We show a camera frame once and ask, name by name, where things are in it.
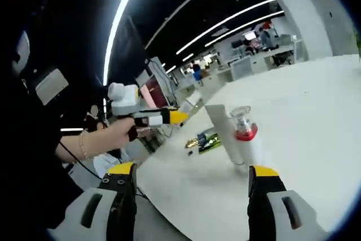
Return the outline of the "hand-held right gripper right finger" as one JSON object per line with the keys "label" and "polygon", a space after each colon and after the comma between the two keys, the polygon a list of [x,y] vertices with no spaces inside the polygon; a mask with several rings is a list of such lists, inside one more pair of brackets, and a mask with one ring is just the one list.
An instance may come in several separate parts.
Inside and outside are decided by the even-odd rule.
{"label": "hand-held right gripper right finger", "polygon": [[249,240],[324,240],[316,211],[268,167],[249,167]]}

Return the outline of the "person's left hand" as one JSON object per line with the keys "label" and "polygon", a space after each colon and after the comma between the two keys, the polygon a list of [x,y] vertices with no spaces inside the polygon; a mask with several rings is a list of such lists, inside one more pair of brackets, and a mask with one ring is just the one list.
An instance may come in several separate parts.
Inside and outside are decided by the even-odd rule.
{"label": "person's left hand", "polygon": [[128,132],[135,125],[134,119],[127,117],[116,120],[109,127],[87,133],[82,138],[88,157],[125,147],[129,142]]}

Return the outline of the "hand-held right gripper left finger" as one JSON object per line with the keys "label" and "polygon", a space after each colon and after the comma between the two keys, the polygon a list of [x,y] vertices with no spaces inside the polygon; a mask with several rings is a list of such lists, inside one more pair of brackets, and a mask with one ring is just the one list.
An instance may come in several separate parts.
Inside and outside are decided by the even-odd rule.
{"label": "hand-held right gripper left finger", "polygon": [[118,164],[66,210],[60,240],[133,240],[137,165]]}

